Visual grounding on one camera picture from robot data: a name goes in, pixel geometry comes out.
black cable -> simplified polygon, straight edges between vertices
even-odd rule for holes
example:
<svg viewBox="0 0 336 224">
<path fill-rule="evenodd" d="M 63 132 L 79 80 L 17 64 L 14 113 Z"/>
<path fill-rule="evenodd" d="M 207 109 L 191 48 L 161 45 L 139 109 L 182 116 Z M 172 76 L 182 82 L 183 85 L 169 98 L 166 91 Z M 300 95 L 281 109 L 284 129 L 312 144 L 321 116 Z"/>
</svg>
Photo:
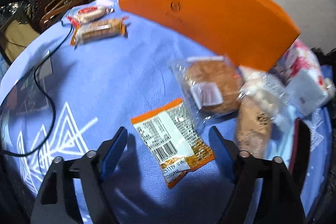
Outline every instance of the black cable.
<svg viewBox="0 0 336 224">
<path fill-rule="evenodd" d="M 41 85 L 39 84 L 39 82 L 36 79 L 36 72 L 38 71 L 38 69 L 49 59 L 52 57 L 52 55 L 60 48 L 60 46 L 68 39 L 68 37 L 70 36 L 70 34 L 73 31 L 73 26 L 71 24 L 69 25 L 64 25 L 63 21 L 60 21 L 62 26 L 70 26 L 70 31 L 67 34 L 67 36 L 65 37 L 65 39 L 50 53 L 50 55 L 46 56 L 46 58 L 44 58 L 42 60 L 42 62 L 36 67 L 35 71 L 34 71 L 34 82 L 37 85 L 37 88 L 40 90 L 40 92 L 42 92 L 45 97 L 48 99 L 50 105 L 51 105 L 51 109 L 52 109 L 52 120 L 51 120 L 51 125 L 49 127 L 48 133 L 45 136 L 45 138 L 43 139 L 43 141 L 37 146 L 35 147 L 32 151 L 24 153 L 24 154 L 18 154 L 18 153 L 13 153 L 11 151 L 8 150 L 0 150 L 0 155 L 8 155 L 8 156 L 14 156 L 14 157 L 27 157 L 33 153 L 35 153 L 37 150 L 39 150 L 47 141 L 47 139 L 50 137 L 53 128 L 54 128 L 54 124 L 55 124 L 55 120 L 56 120 L 56 107 L 55 107 L 55 103 L 53 101 L 53 99 L 44 91 L 44 89 L 41 87 Z"/>
</svg>

tablecloth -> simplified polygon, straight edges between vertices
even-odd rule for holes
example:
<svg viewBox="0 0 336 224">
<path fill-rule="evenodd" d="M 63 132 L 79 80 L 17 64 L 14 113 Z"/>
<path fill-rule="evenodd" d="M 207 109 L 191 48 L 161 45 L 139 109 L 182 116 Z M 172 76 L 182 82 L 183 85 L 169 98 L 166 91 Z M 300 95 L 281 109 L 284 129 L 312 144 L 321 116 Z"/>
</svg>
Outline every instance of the tablecloth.
<svg viewBox="0 0 336 224">
<path fill-rule="evenodd" d="M 69 45 L 68 38 L 40 72 L 41 83 L 56 104 L 52 135 L 39 157 L 37 153 L 27 158 L 7 157 L 8 164 L 20 172 L 24 183 L 36 195 L 54 157 L 79 158 L 89 150 L 96 150 L 102 141 L 111 139 L 118 128 L 124 126 L 129 132 L 127 147 L 112 178 L 103 183 L 120 223 L 216 223 L 232 190 L 231 182 L 216 160 L 187 174 L 169 190 L 156 159 L 130 122 L 130 118 L 182 96 L 168 67 L 169 60 L 214 53 L 173 30 L 120 10 L 118 0 L 108 1 L 114 3 L 115 12 L 106 18 L 129 16 L 125 22 L 128 38 L 102 39 L 76 50 Z M 66 37 L 70 28 L 67 20 L 63 20 L 65 26 L 58 22 L 50 27 L 14 61 L 1 81 L 0 102 L 17 80 Z M 20 86 L 7 96 L 7 107 L 1 114 L 1 139 L 6 149 L 24 153 L 46 135 L 51 108 L 34 84 L 32 72 L 24 83 L 19 81 L 18 84 Z M 301 195 L 307 214 L 324 179 L 331 126 L 325 108 L 316 110 L 305 121 L 312 135 L 309 170 Z M 212 125 L 216 125 L 225 138 L 233 139 L 234 114 L 207 122 L 201 134 L 207 144 Z M 279 151 L 277 144 L 281 141 L 278 139 L 282 140 L 274 133 L 269 156 Z M 289 132 L 281 147 L 281 156 L 287 164 L 291 145 L 292 132 Z M 75 180 L 75 188 L 83 221 L 90 223 L 78 180 Z M 253 220 L 257 192 L 247 223 Z"/>
</svg>

silver bolt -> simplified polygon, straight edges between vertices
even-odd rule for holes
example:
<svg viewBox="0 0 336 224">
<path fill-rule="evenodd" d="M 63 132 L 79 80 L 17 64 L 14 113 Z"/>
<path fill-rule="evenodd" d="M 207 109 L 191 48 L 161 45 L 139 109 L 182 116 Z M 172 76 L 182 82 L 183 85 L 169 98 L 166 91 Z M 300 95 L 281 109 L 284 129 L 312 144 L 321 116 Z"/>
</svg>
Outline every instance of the silver bolt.
<svg viewBox="0 0 336 224">
<path fill-rule="evenodd" d="M 248 158 L 251 154 L 249 152 L 243 150 L 243 151 L 239 152 L 239 155 L 243 158 Z"/>
<path fill-rule="evenodd" d="M 280 158 L 280 157 L 274 157 L 273 160 L 278 164 L 282 163 L 282 158 Z"/>
<path fill-rule="evenodd" d="M 88 158 L 93 158 L 97 155 L 97 152 L 94 150 L 90 150 L 89 152 L 86 153 Z"/>
<path fill-rule="evenodd" d="M 62 157 L 58 156 L 58 157 L 54 158 L 54 163 L 56 163 L 56 164 L 60 163 L 61 160 L 62 160 Z"/>
</svg>

black logo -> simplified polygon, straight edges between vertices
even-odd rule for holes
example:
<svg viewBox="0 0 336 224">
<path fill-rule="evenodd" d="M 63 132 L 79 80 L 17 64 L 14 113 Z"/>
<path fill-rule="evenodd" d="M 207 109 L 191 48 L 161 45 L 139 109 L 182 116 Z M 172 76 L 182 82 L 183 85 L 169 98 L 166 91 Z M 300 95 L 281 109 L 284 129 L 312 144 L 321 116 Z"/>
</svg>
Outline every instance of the black logo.
<svg viewBox="0 0 336 224">
<path fill-rule="evenodd" d="M 173 12 L 179 12 L 181 11 L 181 4 L 179 1 L 172 1 L 170 4 L 170 10 Z"/>
</svg>

white label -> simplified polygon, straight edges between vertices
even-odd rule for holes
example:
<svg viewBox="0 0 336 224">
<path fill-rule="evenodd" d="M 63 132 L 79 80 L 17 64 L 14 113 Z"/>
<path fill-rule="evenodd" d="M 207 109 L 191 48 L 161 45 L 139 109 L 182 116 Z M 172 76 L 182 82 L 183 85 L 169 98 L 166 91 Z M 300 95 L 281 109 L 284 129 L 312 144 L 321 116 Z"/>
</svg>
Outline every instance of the white label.
<svg viewBox="0 0 336 224">
<path fill-rule="evenodd" d="M 224 61 L 224 56 L 190 56 L 187 58 L 187 62 L 198 61 Z"/>
<path fill-rule="evenodd" d="M 177 123 L 186 122 L 177 117 Z M 171 158 L 182 158 L 194 155 L 193 150 L 177 128 L 167 112 L 159 114 L 134 124 L 135 129 L 161 164 Z"/>
<path fill-rule="evenodd" d="M 190 88 L 197 108 L 215 106 L 223 103 L 223 97 L 215 82 L 200 82 Z"/>
<path fill-rule="evenodd" d="M 190 167 L 188 163 L 186 162 L 185 158 L 183 157 L 179 159 L 178 161 L 176 161 L 175 163 L 164 168 L 162 170 L 162 173 L 166 181 L 171 182 L 172 180 L 177 178 L 182 171 L 189 170 L 189 169 Z"/>
</svg>

